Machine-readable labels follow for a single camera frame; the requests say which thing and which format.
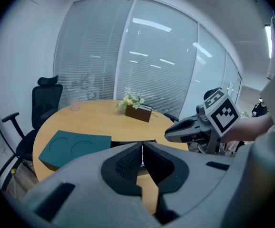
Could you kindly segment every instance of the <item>round wooden table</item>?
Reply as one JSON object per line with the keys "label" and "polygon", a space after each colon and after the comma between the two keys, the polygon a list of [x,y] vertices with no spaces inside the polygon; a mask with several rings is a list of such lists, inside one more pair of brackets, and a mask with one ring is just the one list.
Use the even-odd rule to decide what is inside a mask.
{"label": "round wooden table", "polygon": [[[187,150],[186,143],[169,142],[164,132],[173,123],[163,114],[153,111],[149,123],[125,116],[117,111],[116,100],[96,100],[79,103],[80,110],[70,111],[65,107],[53,114],[40,128],[33,147],[33,164],[39,181],[54,172],[38,157],[53,135],[58,131],[111,136],[112,141],[143,141],[155,139],[158,143]],[[142,187],[142,203],[154,213],[157,205],[157,186],[149,174],[137,177]]]}

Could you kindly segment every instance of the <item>white flowers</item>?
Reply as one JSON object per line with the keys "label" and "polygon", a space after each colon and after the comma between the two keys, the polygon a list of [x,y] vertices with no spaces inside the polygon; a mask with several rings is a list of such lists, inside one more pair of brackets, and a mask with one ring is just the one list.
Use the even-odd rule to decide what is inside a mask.
{"label": "white flowers", "polygon": [[128,105],[132,105],[133,108],[138,109],[141,104],[144,103],[144,99],[139,96],[132,95],[130,88],[125,88],[125,96],[123,100],[117,105],[118,109],[124,109]]}

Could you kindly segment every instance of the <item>green placemat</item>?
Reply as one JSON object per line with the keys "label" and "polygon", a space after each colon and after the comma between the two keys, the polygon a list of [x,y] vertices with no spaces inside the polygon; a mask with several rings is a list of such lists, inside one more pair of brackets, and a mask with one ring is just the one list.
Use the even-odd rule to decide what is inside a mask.
{"label": "green placemat", "polygon": [[39,159],[60,168],[77,157],[109,149],[110,145],[111,136],[57,131]]}

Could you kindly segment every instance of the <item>wooden planter box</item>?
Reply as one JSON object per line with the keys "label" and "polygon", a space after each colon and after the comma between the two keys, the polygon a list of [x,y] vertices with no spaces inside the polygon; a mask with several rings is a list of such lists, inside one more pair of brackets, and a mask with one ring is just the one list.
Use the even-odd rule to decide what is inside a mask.
{"label": "wooden planter box", "polygon": [[151,112],[152,110],[134,109],[131,105],[128,105],[125,115],[149,123]]}

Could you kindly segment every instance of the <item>pink cup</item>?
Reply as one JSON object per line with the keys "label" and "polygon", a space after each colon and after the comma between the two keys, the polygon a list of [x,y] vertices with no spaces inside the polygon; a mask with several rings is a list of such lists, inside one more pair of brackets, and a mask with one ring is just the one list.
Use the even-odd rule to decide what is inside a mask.
{"label": "pink cup", "polygon": [[70,99],[70,110],[76,112],[79,110],[79,101],[78,99]]}

